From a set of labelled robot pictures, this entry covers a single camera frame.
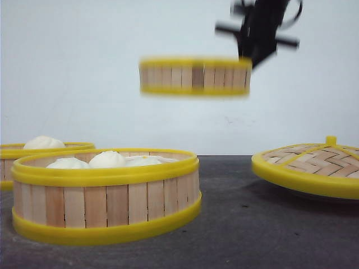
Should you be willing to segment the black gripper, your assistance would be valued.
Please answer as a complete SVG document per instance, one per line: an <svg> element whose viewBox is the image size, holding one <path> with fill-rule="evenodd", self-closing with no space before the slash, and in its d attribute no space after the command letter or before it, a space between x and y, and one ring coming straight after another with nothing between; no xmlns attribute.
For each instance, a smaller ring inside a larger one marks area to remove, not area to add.
<svg viewBox="0 0 359 269"><path fill-rule="evenodd" d="M215 25L215 31L222 34L231 34L237 42L238 57L248 58L252 67L256 68L261 62L277 51L278 45L285 45L297 49L300 42L278 38L278 29L291 27L300 17L300 12L288 21L284 21L284 14L289 1L254 1L246 4L245 1L231 5L231 15L244 17L239 29L234 27Z"/></svg>

